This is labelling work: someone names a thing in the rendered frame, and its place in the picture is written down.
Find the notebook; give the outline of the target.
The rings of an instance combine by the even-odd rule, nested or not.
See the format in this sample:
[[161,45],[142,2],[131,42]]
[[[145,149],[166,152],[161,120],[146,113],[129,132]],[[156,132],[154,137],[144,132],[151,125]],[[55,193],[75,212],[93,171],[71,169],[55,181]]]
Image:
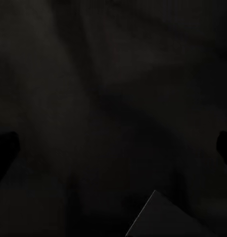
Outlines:
[[155,190],[124,237],[217,236]]

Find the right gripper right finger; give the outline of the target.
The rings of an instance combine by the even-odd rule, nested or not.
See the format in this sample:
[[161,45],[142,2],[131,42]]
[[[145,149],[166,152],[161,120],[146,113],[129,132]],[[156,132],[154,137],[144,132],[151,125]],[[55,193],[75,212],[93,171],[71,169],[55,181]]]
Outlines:
[[221,131],[217,140],[216,148],[227,163],[227,132]]

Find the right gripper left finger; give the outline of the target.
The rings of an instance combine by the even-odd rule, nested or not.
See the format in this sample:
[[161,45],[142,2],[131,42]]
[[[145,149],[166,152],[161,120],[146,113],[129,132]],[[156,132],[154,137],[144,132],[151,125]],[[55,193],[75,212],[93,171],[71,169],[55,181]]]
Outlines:
[[0,135],[0,182],[20,151],[17,132]]

